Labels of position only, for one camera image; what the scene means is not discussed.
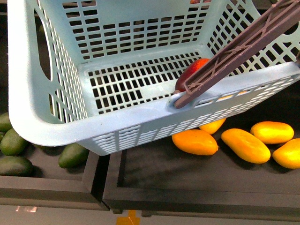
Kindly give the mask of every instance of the dark green fruit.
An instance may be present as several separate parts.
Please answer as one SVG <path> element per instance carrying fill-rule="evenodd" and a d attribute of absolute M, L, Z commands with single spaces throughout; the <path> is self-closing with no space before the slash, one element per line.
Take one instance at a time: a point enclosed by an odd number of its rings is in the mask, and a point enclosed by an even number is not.
<path fill-rule="evenodd" d="M 67 145 L 60 155 L 58 164 L 61 168 L 73 168 L 86 162 L 89 150 L 83 146 L 73 143 Z"/>
<path fill-rule="evenodd" d="M 0 142 L 2 141 L 4 135 L 5 135 L 5 133 L 0 131 Z"/>
<path fill-rule="evenodd" d="M 23 157 L 6 156 L 0 158 L 0 175 L 2 176 L 29 176 L 32 173 L 32 163 Z"/>
<path fill-rule="evenodd" d="M 27 146 L 28 141 L 23 139 L 12 128 L 6 132 L 0 143 L 0 150 L 6 156 L 16 156 L 20 154 Z"/>
<path fill-rule="evenodd" d="M 7 132 L 11 128 L 13 128 L 13 126 L 10 123 L 8 112 L 0 115 L 0 131 Z"/>

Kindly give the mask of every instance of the brown handle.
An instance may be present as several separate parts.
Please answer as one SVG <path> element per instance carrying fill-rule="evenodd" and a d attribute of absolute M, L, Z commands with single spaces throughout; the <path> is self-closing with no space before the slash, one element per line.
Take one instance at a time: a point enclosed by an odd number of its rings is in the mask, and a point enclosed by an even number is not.
<path fill-rule="evenodd" d="M 203 94 L 299 20 L 300 0 L 279 0 L 184 82 L 186 94 L 174 106 L 182 108 Z"/>

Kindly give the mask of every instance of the yellow mango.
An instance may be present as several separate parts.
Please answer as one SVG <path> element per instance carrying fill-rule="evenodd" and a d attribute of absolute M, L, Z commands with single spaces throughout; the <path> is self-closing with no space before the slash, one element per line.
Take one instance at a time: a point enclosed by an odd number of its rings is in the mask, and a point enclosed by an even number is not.
<path fill-rule="evenodd" d="M 262 141 L 242 129 L 226 130 L 221 134 L 221 139 L 247 162 L 262 164 L 271 157 L 270 150 Z"/>
<path fill-rule="evenodd" d="M 210 156 L 218 150 L 216 140 L 202 130 L 186 130 L 172 135 L 173 143 L 180 150 L 202 156 Z"/>
<path fill-rule="evenodd" d="M 225 122 L 225 120 L 226 120 L 226 118 L 223 118 L 223 119 L 220 119 L 220 120 L 216 120 L 214 122 L 211 122 L 211 123 L 208 123 L 208 124 L 204 124 L 204 125 L 200 126 L 199 128 L 201 130 L 206 131 L 210 135 L 212 135 L 217 130 L 219 130 L 219 128 L 223 125 L 223 123 Z"/>
<path fill-rule="evenodd" d="M 300 168 L 300 138 L 295 138 L 273 152 L 273 159 L 288 169 Z"/>
<path fill-rule="evenodd" d="M 281 122 L 264 121 L 251 127 L 251 134 L 265 144 L 280 144 L 294 137 L 293 128 Z"/>

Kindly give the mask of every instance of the plastic basket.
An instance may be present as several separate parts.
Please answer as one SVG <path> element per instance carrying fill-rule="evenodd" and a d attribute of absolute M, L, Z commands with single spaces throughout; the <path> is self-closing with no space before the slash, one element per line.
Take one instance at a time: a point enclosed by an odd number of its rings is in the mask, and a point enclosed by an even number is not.
<path fill-rule="evenodd" d="M 34 12 L 50 79 L 39 64 Z M 183 93 L 172 93 L 190 63 L 211 58 L 258 17 L 250 0 L 9 0 L 13 127 L 32 143 L 78 142 L 106 155 L 242 113 L 300 78 L 292 62 L 299 27 L 187 106 L 174 108 Z"/>

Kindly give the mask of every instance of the floor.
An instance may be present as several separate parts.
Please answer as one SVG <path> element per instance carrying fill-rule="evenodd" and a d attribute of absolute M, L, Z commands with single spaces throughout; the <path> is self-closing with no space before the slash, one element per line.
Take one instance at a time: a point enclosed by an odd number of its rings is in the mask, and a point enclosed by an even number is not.
<path fill-rule="evenodd" d="M 141 217 L 140 223 L 117 223 L 118 217 L 127 217 L 128 211 L 115 215 L 111 211 L 33 208 L 0 205 L 1 225 L 298 225 L 298 222 L 239 220 L 197 217 Z"/>

